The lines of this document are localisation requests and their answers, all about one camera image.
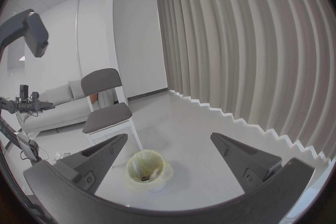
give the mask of floor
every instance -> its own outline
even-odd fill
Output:
[[[242,195],[242,188],[210,140],[212,132],[279,155],[283,164],[302,151],[297,145],[289,148],[285,139],[275,139],[271,132],[261,134],[258,126],[247,126],[244,121],[224,117],[221,111],[212,111],[208,106],[200,106],[170,91],[130,101],[129,107],[143,147],[159,151],[172,166],[174,175],[160,192],[127,192],[125,165],[139,149],[130,129],[119,131],[129,134],[128,141],[96,195],[122,205],[160,211],[186,210]],[[58,129],[59,133],[44,131],[35,140],[48,153],[51,162],[57,152],[75,153],[90,146],[82,133],[83,125],[63,127]],[[308,153],[301,154],[300,158],[310,158]],[[47,158],[43,150],[40,156]],[[27,160],[20,162],[27,167],[30,165]]]

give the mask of gray chair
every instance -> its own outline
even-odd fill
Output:
[[[126,98],[118,71],[113,68],[94,71],[82,78],[81,85],[91,109],[83,128],[83,133],[86,134],[90,144],[95,145],[93,139],[130,126],[140,150],[143,150],[133,124],[132,112],[126,105]],[[94,111],[89,96],[112,88],[115,88],[119,104]]]

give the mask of gray cushioned seat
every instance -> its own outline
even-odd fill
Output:
[[[86,120],[83,133],[93,133],[97,130],[115,125],[132,117],[132,112],[125,103],[119,103],[91,112]]]

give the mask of trash bin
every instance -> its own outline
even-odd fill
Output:
[[[157,178],[148,179],[155,170],[159,171]],[[173,173],[170,164],[158,151],[145,149],[134,154],[127,162],[125,187],[132,193],[146,190],[156,192],[166,185]]]

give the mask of curtain fold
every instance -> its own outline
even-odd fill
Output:
[[[263,130],[336,153],[328,0],[157,0],[167,83]]]

